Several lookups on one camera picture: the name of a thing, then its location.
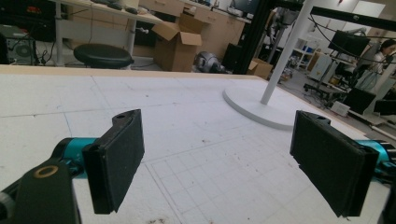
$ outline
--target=wooden cabinet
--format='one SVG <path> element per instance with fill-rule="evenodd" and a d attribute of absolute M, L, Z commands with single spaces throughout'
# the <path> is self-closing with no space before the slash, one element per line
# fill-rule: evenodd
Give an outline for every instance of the wooden cabinet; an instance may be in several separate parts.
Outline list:
<path fill-rule="evenodd" d="M 200 7 L 196 9 L 194 18 L 205 22 L 201 32 L 203 45 L 197 52 L 211 52 L 219 59 L 224 57 L 229 43 L 238 44 L 245 26 L 243 21 L 234 17 Z"/>
<path fill-rule="evenodd" d="M 179 17 L 183 12 L 184 3 L 178 0 L 140 0 L 139 5 L 145 6 L 152 11 Z"/>

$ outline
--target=black stool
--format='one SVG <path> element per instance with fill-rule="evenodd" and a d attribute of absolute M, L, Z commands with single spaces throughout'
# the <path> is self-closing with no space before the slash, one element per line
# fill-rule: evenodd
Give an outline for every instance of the black stool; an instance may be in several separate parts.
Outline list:
<path fill-rule="evenodd" d="M 77 60 L 91 68 L 118 69 L 134 63 L 125 49 L 104 44 L 83 44 L 73 51 Z"/>

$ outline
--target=white desk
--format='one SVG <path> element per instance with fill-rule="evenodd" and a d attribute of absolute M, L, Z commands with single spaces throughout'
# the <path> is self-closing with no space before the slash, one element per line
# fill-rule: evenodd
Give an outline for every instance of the white desk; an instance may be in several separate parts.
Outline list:
<path fill-rule="evenodd" d="M 0 189 L 61 139 L 101 136 L 114 115 L 142 109 L 146 154 L 119 212 L 95 215 L 87 181 L 74 180 L 84 224 L 375 224 L 388 197 L 373 182 L 361 217 L 337 218 L 290 155 L 292 133 L 223 100 L 232 85 L 264 90 L 257 77 L 0 65 L 0 83 Z M 363 138 L 281 89 L 273 97 Z"/>
<path fill-rule="evenodd" d="M 116 10 L 105 5 L 95 4 L 89 0 L 50 0 L 56 3 L 56 48 L 57 66 L 64 66 L 63 38 L 91 41 L 94 43 L 106 43 L 119 45 L 126 43 L 128 52 L 132 55 L 134 50 L 134 33 L 136 21 L 158 23 L 162 20 L 151 14 L 134 15 L 123 10 Z M 76 7 L 85 7 L 90 10 L 103 11 L 109 14 L 126 17 L 131 20 L 128 31 L 109 29 L 106 27 L 93 26 L 89 24 L 63 20 L 61 16 L 61 4 Z"/>

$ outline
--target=cardboard box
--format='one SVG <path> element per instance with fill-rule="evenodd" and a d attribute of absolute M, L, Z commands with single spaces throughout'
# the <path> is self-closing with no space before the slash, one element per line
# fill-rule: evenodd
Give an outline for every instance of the cardboard box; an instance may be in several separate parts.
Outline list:
<path fill-rule="evenodd" d="M 250 65 L 247 70 L 247 75 L 254 75 L 258 77 L 262 77 L 263 79 L 268 79 L 270 76 L 272 65 L 260 60 L 258 58 L 254 58 L 251 60 Z"/>
<path fill-rule="evenodd" d="M 164 21 L 152 31 L 157 34 L 154 62 L 164 71 L 191 72 L 197 50 L 202 45 L 204 23 L 180 14 L 178 24 Z"/>

